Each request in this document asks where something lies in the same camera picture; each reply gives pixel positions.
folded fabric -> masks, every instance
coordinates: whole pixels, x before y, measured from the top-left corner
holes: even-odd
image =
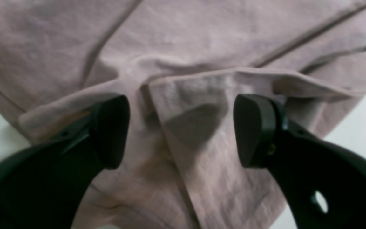
[[[234,98],[274,98],[325,136],[366,94],[366,0],[0,0],[0,112],[31,142],[116,93],[125,158],[75,228],[266,229],[285,200],[241,167]]]

mauve textile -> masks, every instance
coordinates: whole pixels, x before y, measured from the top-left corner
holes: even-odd
[[[366,0],[0,0],[0,112],[31,142],[116,93],[125,158],[75,228],[266,229],[285,200],[240,166],[234,98],[323,137],[366,94]]]

pink fabric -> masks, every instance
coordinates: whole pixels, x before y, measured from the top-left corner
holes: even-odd
[[[326,135],[366,94],[366,0],[0,0],[0,112],[30,141],[115,93],[125,159],[75,228],[268,228],[285,200],[240,166],[234,98],[275,98]]]

linen cloth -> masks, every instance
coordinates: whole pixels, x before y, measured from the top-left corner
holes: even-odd
[[[235,96],[325,136],[366,94],[366,0],[0,0],[0,113],[31,142],[116,93],[125,158],[75,228],[266,229],[285,200],[240,165]]]

